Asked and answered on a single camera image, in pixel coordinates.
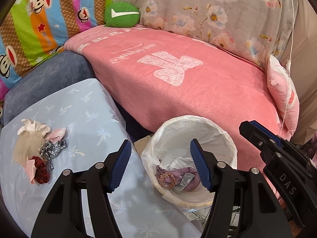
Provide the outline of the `purple cloth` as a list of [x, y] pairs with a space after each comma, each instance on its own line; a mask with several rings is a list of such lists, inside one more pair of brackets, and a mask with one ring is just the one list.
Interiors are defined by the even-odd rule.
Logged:
[[[170, 171], [167, 169], [163, 169], [159, 166], [156, 167], [156, 171], [157, 169], [160, 169], [163, 171]], [[191, 167], [183, 168], [183, 169], [174, 169], [174, 170], [171, 170], [170, 172], [175, 175], [177, 180], [176, 186], [171, 189], [176, 194], [179, 194], [183, 191], [192, 191], [195, 188], [197, 188], [198, 185], [201, 183], [201, 179], [199, 177], [198, 171]]]

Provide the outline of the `white cloth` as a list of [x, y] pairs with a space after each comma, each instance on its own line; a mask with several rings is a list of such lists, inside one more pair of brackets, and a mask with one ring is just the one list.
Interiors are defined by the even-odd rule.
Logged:
[[174, 170], [174, 169], [183, 169], [191, 167], [195, 169], [195, 164], [192, 158], [190, 157], [177, 157], [175, 158], [168, 166], [168, 170]]

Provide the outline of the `beige mesh tulle cloth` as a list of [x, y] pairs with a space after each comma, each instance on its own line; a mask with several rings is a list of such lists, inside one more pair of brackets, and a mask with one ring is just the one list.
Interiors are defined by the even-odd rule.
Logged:
[[33, 156], [41, 157], [40, 150], [45, 144], [44, 136], [35, 131], [24, 131], [17, 137], [12, 160], [24, 166]]

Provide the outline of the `white fluffy plush scrap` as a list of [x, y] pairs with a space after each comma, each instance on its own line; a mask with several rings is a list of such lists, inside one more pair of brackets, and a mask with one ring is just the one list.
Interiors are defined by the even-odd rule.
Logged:
[[52, 131], [48, 125], [42, 124], [36, 120], [22, 119], [21, 122], [23, 123], [23, 126], [18, 130], [18, 135], [22, 134], [23, 132], [29, 131], [36, 132], [42, 136], [45, 136]]

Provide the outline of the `white lined trash bin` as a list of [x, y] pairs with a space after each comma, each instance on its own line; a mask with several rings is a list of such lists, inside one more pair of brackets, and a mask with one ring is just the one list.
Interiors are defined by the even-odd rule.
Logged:
[[211, 120], [195, 115], [184, 115], [165, 121], [141, 154], [143, 166], [162, 198], [188, 212], [210, 207], [214, 194], [208, 192], [202, 184], [192, 191], [180, 193], [161, 187], [156, 178], [156, 168], [194, 168], [190, 153], [192, 139], [197, 139], [202, 149], [213, 153], [218, 161], [224, 161], [233, 169], [237, 168], [238, 150], [230, 135]]

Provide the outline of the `dark red fuzzy cloth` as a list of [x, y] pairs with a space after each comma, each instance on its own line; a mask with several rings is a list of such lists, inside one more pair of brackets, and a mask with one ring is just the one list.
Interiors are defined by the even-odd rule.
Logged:
[[46, 184], [50, 180], [50, 173], [47, 169], [47, 161], [38, 156], [33, 156], [34, 166], [36, 168], [34, 180], [39, 184]]

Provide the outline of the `pink white small pillow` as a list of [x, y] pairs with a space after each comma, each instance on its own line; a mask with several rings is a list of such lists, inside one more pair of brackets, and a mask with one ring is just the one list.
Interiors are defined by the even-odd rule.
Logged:
[[284, 125], [290, 136], [293, 136], [298, 126], [300, 109], [300, 102], [294, 83], [286, 69], [273, 55], [269, 57], [266, 75], [269, 92], [273, 97]]

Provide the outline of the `black white patterned cloth strip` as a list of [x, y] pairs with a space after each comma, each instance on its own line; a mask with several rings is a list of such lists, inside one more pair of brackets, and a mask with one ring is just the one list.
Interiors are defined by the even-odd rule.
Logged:
[[40, 156], [48, 162], [50, 170], [54, 169], [53, 159], [58, 157], [58, 155], [66, 148], [66, 146], [67, 143], [65, 140], [59, 140], [55, 144], [48, 140], [41, 147]]

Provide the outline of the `pink striped cloth scrap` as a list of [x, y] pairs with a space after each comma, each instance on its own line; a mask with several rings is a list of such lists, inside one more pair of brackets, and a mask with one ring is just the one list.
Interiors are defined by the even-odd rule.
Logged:
[[55, 129], [44, 136], [44, 144], [38, 149], [39, 155], [27, 156], [24, 170], [31, 184], [46, 184], [54, 169], [53, 160], [66, 148], [65, 128]]

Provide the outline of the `brown patterned cloth scrap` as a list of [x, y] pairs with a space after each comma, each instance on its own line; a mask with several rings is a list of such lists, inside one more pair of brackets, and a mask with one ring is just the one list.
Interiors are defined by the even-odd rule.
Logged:
[[175, 175], [171, 173], [170, 171], [163, 171], [163, 170], [157, 169], [156, 178], [161, 187], [166, 187], [169, 190], [174, 188], [177, 184]]

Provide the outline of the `grey floral bedsheet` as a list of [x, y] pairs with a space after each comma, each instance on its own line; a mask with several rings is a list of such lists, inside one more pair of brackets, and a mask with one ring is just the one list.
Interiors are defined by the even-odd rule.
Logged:
[[299, 0], [115, 0], [135, 5], [141, 25], [216, 45], [265, 69], [280, 58]]

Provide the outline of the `pink bow print blanket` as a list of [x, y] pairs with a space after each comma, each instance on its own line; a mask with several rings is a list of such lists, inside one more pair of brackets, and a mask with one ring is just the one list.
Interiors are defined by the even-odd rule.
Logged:
[[233, 139], [240, 170], [264, 167], [259, 150], [239, 133], [243, 121], [291, 138], [265, 73], [206, 42], [142, 26], [97, 26], [64, 48], [83, 55], [113, 99], [149, 131], [182, 115], [216, 123]]

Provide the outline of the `blue-grey velvet pillow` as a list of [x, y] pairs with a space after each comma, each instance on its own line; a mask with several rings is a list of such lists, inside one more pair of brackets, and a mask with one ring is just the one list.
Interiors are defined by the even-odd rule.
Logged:
[[90, 62], [72, 51], [61, 52], [23, 77], [5, 95], [4, 126], [29, 106], [82, 80], [94, 78]]

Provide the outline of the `green round plush cushion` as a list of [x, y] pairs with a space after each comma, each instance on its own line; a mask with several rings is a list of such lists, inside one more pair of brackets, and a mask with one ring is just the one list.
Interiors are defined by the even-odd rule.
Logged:
[[139, 20], [139, 9], [127, 2], [113, 2], [104, 12], [104, 22], [107, 27], [130, 28]]

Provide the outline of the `colourful monkey print pillow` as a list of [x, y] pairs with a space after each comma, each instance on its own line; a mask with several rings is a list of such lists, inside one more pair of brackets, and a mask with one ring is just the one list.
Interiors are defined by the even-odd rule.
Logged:
[[72, 36], [104, 24], [112, 0], [16, 0], [1, 25], [1, 99]]

